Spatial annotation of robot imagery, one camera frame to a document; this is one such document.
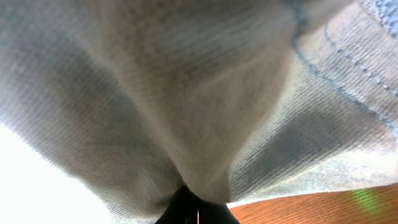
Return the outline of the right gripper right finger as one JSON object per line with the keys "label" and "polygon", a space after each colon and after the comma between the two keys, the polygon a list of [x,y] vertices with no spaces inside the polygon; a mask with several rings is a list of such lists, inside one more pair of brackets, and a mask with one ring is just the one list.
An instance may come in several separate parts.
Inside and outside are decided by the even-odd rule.
{"label": "right gripper right finger", "polygon": [[200,202],[199,224],[239,224],[226,204]]}

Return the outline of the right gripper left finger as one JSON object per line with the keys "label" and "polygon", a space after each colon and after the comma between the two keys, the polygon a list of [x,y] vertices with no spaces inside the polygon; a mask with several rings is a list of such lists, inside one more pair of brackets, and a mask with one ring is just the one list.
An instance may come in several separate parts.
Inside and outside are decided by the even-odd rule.
{"label": "right gripper left finger", "polygon": [[179,188],[155,224],[197,224],[198,198],[187,186]]}

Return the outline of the light blue t-shirt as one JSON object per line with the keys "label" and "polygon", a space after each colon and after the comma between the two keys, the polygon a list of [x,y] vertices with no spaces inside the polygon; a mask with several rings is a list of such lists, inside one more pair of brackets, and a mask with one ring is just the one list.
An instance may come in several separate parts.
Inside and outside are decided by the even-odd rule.
{"label": "light blue t-shirt", "polygon": [[396,182],[396,1],[1,2],[2,223]]}

